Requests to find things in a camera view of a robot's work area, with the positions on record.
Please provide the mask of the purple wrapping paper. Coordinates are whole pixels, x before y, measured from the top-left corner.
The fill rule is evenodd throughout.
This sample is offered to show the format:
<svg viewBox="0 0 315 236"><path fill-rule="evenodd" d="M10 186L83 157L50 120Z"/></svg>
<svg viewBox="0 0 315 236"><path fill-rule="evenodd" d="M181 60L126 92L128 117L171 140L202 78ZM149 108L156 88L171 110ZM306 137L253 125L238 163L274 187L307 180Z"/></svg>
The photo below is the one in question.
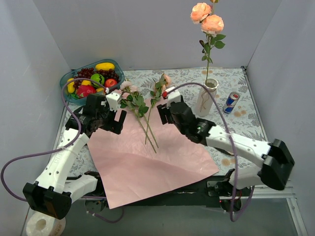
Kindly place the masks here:
<svg viewBox="0 0 315 236"><path fill-rule="evenodd" d="M175 190L219 171L207 149L162 124L157 110L150 116L157 149L145 139L144 120L128 111L121 134L98 129L88 149L99 172L110 208Z"/></svg>

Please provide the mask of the pale pink rose stem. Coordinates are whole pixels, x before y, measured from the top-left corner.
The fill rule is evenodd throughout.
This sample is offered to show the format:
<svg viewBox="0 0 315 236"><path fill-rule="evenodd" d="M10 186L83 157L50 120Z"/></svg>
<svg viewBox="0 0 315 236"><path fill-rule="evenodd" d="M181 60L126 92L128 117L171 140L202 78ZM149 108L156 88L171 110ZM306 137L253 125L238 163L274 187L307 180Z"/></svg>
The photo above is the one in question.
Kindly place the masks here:
<svg viewBox="0 0 315 236"><path fill-rule="evenodd" d="M130 110L137 119L137 122L145 134L145 144L149 142L154 153L157 153L157 146L150 132L146 132L147 123L145 118L148 117L151 105L147 105L143 94L139 91L138 87L133 85L130 81L122 82L120 88L114 90L114 92L118 92L122 96L120 107Z"/></svg>

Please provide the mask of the two-bloom peach rose stem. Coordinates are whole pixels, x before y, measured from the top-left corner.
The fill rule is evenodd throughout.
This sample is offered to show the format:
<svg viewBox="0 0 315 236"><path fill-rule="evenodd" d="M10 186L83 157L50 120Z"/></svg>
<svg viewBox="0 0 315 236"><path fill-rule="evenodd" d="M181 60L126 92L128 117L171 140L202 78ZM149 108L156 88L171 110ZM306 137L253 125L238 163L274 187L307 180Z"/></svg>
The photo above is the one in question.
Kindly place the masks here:
<svg viewBox="0 0 315 236"><path fill-rule="evenodd" d="M205 40L199 40L202 46L202 61L207 62L206 80L209 76L210 64L213 64L211 58L211 50L213 48L222 49L225 47L223 40L226 38L221 32L224 29L224 21L222 17L215 14L215 7L219 0L211 0L210 3L199 2L191 10L190 19L200 25L201 31L205 34Z"/></svg>

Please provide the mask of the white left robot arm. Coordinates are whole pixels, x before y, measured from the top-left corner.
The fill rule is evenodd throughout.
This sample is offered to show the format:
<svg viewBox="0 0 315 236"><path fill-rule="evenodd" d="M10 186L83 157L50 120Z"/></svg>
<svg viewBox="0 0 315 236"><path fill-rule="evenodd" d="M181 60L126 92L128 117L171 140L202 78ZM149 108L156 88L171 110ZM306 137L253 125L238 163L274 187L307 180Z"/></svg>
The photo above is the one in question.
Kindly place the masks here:
<svg viewBox="0 0 315 236"><path fill-rule="evenodd" d="M68 174L81 149L98 129L119 135L123 129L126 111L115 120L121 95L90 94L86 104L76 109L65 124L60 151L50 158L44 171L34 183L26 183L23 194L31 209L63 219L72 203L87 195L104 197L105 185L98 172L87 171L70 183Z"/></svg>

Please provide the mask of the black gold-lettered ribbon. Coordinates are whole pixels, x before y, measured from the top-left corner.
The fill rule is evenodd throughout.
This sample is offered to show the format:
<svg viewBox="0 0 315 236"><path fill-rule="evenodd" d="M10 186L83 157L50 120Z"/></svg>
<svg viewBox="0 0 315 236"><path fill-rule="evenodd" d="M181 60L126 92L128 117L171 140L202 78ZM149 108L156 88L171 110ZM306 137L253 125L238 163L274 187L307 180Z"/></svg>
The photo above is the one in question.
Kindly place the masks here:
<svg viewBox="0 0 315 236"><path fill-rule="evenodd" d="M223 154L225 154L225 155L229 155L229 156L233 156L234 155L234 153L232 153L232 152L229 152L229 151L226 151L226 150L223 150L223 149L221 149L221 148L215 148L217 151L219 151L219 152L221 152L221 153L223 153Z"/></svg>

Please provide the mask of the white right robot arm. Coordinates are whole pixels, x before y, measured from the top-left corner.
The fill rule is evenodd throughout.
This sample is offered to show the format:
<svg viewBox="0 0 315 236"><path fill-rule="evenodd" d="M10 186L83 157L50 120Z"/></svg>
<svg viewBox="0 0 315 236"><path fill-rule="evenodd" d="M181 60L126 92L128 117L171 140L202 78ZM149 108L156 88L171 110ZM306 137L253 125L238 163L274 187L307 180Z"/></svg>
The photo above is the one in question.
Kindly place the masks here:
<svg viewBox="0 0 315 236"><path fill-rule="evenodd" d="M295 162L283 141L275 139L270 143L238 134L229 135L214 122L197 118L184 102L158 105L157 110L162 124L175 125L193 143L237 154L254 164L225 175L221 186L227 195L262 184L274 190L285 189Z"/></svg>

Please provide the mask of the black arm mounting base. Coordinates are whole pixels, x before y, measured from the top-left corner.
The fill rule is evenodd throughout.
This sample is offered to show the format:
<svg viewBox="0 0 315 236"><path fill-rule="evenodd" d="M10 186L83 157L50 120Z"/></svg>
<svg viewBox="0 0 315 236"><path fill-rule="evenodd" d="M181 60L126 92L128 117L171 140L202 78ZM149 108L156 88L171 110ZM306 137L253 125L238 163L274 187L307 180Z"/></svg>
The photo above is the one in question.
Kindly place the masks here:
<svg viewBox="0 0 315 236"><path fill-rule="evenodd" d="M224 193L223 196L215 191L215 188L212 185L217 185L218 180L223 180L224 176L214 176L208 177L204 180L190 184L167 193L159 194L153 197L149 197L143 200L136 201L134 203L126 204L124 206L128 207L161 207L161 206L206 206L206 207L221 207L221 200L231 200L232 189ZM234 206L237 210L240 209L241 197L248 197L250 195L251 189L249 187L243 188L242 190L237 190L236 199ZM93 202L96 205L101 204L101 210L104 207L109 208L105 192L100 196L94 196L89 193L87 196L84 196L82 200Z"/></svg>

